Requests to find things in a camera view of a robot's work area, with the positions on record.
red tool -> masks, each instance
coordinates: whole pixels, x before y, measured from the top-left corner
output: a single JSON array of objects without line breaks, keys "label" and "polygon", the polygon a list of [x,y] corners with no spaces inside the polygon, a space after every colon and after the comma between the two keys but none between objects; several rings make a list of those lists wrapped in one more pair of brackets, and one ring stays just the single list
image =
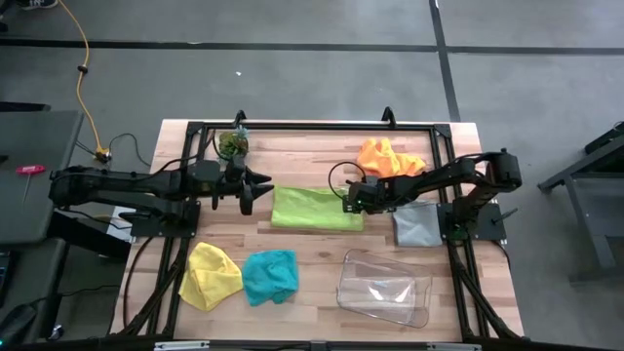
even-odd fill
[{"label": "red tool", "polygon": [[26,181],[26,188],[23,190],[23,198],[21,199],[21,204],[26,201],[26,194],[28,194],[28,186],[30,185],[30,177],[32,175],[38,175],[46,171],[46,168],[41,165],[32,165],[32,166],[21,166],[16,169],[16,173],[18,175],[28,175],[28,180]]}]

wooden table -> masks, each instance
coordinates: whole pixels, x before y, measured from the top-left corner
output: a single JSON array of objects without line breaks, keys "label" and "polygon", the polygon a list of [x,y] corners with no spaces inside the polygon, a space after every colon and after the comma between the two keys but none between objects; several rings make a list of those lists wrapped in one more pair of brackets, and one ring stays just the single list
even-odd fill
[{"label": "wooden table", "polygon": [[[187,120],[164,120],[152,172],[178,158],[184,142]],[[481,151],[477,127],[472,123],[451,124],[457,156]],[[390,137],[397,152],[420,156],[431,169],[433,160],[429,136],[419,132],[356,131],[250,131],[249,167],[273,177],[274,184],[327,187],[330,168],[340,161],[354,161],[362,143],[370,137]],[[441,143],[443,162],[446,161]],[[214,151],[210,148],[209,158]],[[334,184],[358,177],[355,167],[334,172]],[[470,190],[466,185],[464,193]],[[437,192],[422,198],[436,200]],[[366,216],[364,232],[335,232],[271,227],[273,196],[266,194],[253,204],[253,215],[240,214],[238,200],[226,198],[212,211],[205,199],[198,235],[199,242],[222,248],[239,266],[259,251],[295,250],[299,268],[299,291],[282,305],[272,302],[250,307],[243,292],[225,300],[211,312],[180,302],[175,338],[350,340],[350,341],[458,341],[459,323],[450,277],[446,247],[396,248],[390,214]],[[154,289],[164,240],[156,238],[139,258],[131,280],[129,319],[138,312]],[[133,245],[126,274],[140,242]],[[492,243],[475,242],[484,295],[509,327],[523,334],[509,267],[503,252]],[[343,310],[336,303],[342,260],[350,249],[405,263],[426,265],[433,274],[429,323],[414,329]],[[164,325],[170,296],[163,299],[160,326]],[[473,331],[477,332],[474,303],[467,298]],[[112,331],[122,327],[122,295],[117,300]]]}]

transparent plastic tray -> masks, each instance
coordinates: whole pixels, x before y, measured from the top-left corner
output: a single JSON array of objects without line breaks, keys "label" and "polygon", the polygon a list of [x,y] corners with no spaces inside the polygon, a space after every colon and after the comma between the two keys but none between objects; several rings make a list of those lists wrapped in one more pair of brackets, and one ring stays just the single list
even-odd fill
[{"label": "transparent plastic tray", "polygon": [[422,328],[429,321],[431,284],[426,266],[350,250],[342,264],[337,301],[349,311]]}]

cloth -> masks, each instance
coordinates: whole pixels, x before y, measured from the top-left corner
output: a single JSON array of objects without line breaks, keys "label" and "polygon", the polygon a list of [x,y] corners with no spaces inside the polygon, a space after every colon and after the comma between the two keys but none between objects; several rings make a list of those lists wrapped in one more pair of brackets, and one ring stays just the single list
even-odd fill
[{"label": "cloth", "polygon": [[436,204],[414,201],[392,213],[399,247],[434,247],[442,244]]},{"label": "cloth", "polygon": [[425,163],[418,156],[395,153],[388,138],[377,143],[368,139],[360,148],[358,165],[372,176],[417,176],[425,168]]},{"label": "cloth", "polygon": [[222,249],[199,243],[188,257],[179,295],[189,304],[210,311],[243,288],[241,270]]},{"label": "cloth", "polygon": [[296,254],[291,250],[253,253],[243,265],[243,287],[251,306],[269,299],[283,303],[299,289]]},{"label": "cloth", "polygon": [[275,185],[273,196],[271,216],[273,226],[364,230],[362,215],[344,213],[342,200],[329,189],[302,189]]}]

yellow cloth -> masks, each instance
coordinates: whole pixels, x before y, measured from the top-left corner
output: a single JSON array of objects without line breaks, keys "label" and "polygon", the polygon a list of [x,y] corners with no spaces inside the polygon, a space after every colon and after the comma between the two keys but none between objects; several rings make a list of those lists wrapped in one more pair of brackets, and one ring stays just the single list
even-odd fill
[{"label": "yellow cloth", "polygon": [[368,139],[358,155],[358,165],[372,176],[417,176],[422,173],[425,163],[418,156],[398,154],[392,150],[390,140]]},{"label": "yellow cloth", "polygon": [[188,257],[179,295],[191,305],[210,311],[243,288],[243,275],[222,249],[199,243]]}]

